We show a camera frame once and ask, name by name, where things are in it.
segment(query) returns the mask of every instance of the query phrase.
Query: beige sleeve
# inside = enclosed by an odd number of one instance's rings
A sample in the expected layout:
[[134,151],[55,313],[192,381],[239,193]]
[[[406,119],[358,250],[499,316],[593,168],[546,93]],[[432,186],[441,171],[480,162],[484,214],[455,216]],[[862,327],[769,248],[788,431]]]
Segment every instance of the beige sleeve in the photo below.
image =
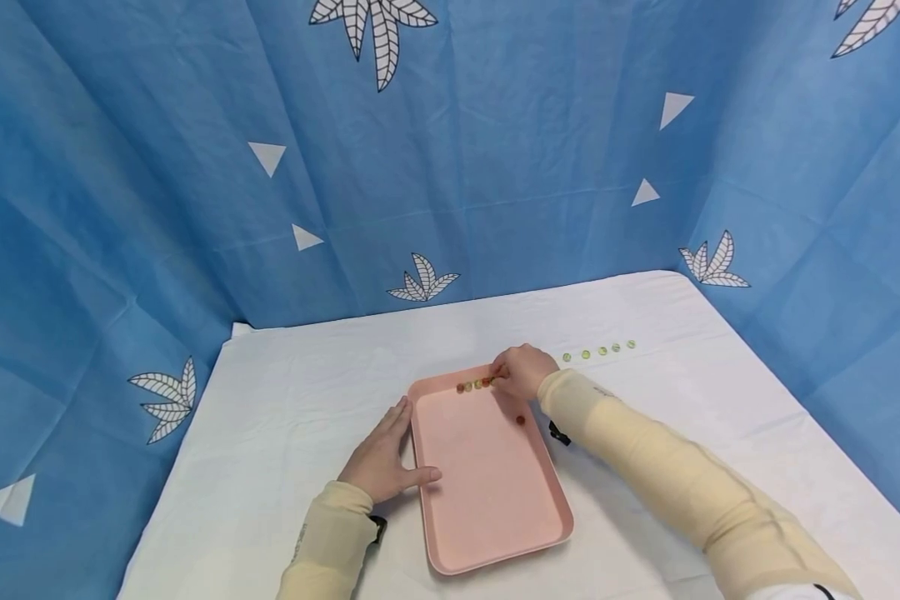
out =
[[359,487],[329,482],[303,520],[277,600],[349,600],[377,536],[370,510],[373,500]]
[[538,396],[563,433],[606,461],[653,514],[703,550],[727,600],[779,583],[820,583],[860,598],[790,512],[706,448],[573,370],[551,374]]

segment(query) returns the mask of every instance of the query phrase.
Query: wrist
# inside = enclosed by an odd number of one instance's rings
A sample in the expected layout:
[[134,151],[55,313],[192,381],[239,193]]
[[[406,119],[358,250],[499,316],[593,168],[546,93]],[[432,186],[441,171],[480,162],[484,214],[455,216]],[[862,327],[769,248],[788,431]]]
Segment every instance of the wrist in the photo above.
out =
[[323,488],[317,500],[330,508],[368,516],[373,510],[373,498],[359,486],[347,481],[331,481]]

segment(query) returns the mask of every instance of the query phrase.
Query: black strap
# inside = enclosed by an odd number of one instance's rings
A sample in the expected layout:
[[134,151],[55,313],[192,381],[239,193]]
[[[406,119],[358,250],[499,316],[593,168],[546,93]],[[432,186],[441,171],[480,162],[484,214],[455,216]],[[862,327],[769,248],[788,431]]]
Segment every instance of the black strap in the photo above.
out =
[[370,545],[377,544],[380,545],[380,542],[383,541],[384,534],[387,532],[387,519],[384,517],[377,517],[376,514],[370,514],[370,520],[372,520],[373,524],[377,526],[377,537],[373,542],[370,542]]
[[833,594],[830,593],[830,590],[827,589],[826,587],[821,586],[820,583],[814,583],[814,585],[812,585],[812,586],[815,587],[816,589],[820,589],[821,592],[823,592],[823,595],[827,596],[827,600],[836,600],[833,597]]
[[553,440],[557,440],[558,442],[562,443],[563,446],[570,446],[570,437],[566,436],[563,431],[557,429],[557,425],[553,424],[553,422],[550,422],[550,436],[553,438]]

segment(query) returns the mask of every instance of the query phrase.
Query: row of beads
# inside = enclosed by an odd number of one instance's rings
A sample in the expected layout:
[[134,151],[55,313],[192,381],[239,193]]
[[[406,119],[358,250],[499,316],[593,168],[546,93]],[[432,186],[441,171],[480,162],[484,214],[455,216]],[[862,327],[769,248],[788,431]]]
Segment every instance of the row of beads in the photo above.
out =
[[493,384],[495,377],[484,377],[483,379],[475,379],[473,381],[465,381],[457,384],[457,393],[471,392],[481,388],[488,388]]
[[[636,342],[634,342],[633,340],[627,341],[627,348],[634,349],[635,347],[636,347]],[[614,345],[611,346],[610,349],[612,349],[615,353],[619,353],[620,352],[619,343],[614,343]],[[601,356],[607,356],[607,352],[608,352],[608,350],[607,350],[606,346],[601,346],[601,347],[597,348],[597,354],[600,354]],[[580,355],[583,360],[587,360],[590,358],[590,350],[583,350],[583,352],[581,352]],[[565,352],[563,354],[563,361],[565,363],[569,363],[571,359],[573,359],[573,355],[570,354],[570,352]]]

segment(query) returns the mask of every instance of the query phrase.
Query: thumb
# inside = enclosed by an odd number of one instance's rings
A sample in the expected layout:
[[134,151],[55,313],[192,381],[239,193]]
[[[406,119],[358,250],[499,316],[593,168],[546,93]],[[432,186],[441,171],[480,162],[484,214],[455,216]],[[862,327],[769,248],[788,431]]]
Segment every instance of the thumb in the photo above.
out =
[[425,486],[428,483],[439,481],[443,478],[443,473],[436,467],[421,467],[407,470],[403,474],[403,487],[412,488],[413,486]]
[[516,384],[506,377],[496,377],[493,379],[493,386],[501,392],[506,393],[507,396],[514,396],[516,392]]

